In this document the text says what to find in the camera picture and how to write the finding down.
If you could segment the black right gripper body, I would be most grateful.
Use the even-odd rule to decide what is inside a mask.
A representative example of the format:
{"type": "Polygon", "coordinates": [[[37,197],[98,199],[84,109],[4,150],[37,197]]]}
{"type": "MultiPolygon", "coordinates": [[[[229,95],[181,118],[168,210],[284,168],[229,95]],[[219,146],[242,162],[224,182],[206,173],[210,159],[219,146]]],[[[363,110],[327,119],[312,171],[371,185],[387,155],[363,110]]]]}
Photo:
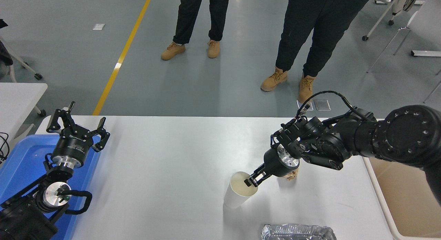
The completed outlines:
{"type": "Polygon", "coordinates": [[[294,158],[283,146],[267,150],[264,154],[265,173],[283,177],[294,170],[294,158]]]}

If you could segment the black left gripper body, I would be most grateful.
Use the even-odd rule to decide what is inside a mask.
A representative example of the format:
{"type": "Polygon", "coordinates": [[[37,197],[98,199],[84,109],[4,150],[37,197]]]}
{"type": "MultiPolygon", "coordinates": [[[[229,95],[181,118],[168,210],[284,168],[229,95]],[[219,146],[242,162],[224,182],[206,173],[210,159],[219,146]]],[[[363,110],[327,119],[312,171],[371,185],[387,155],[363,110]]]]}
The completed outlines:
{"type": "Polygon", "coordinates": [[[82,135],[73,135],[69,131],[63,132],[52,152],[52,162],[58,163],[68,157],[74,159],[73,163],[84,163],[92,145],[93,138],[82,138],[82,135]]]}

